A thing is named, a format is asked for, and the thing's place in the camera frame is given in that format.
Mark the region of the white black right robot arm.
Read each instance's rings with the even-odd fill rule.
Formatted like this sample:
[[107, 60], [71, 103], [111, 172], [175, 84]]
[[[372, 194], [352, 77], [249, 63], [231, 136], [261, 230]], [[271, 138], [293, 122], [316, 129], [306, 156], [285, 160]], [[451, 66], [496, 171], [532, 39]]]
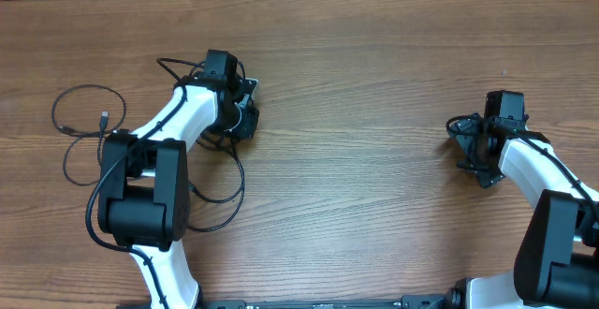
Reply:
[[598, 193], [555, 155], [548, 139], [519, 120], [478, 114], [446, 122], [467, 157], [462, 169], [490, 187], [511, 180], [533, 208], [510, 272], [472, 278], [449, 291], [446, 308], [595, 308]]

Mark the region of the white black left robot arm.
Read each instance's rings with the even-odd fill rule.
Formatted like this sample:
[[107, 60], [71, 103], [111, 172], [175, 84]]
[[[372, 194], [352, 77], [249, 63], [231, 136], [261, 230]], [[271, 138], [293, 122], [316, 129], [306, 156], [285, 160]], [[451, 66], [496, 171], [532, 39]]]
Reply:
[[146, 125], [116, 129], [103, 145], [100, 176], [85, 226], [98, 245], [130, 255], [150, 292], [150, 308], [200, 308], [203, 294], [183, 248], [190, 229], [187, 154], [196, 144], [236, 158], [251, 139], [259, 110], [258, 81], [227, 51], [209, 50], [176, 75], [173, 96]]

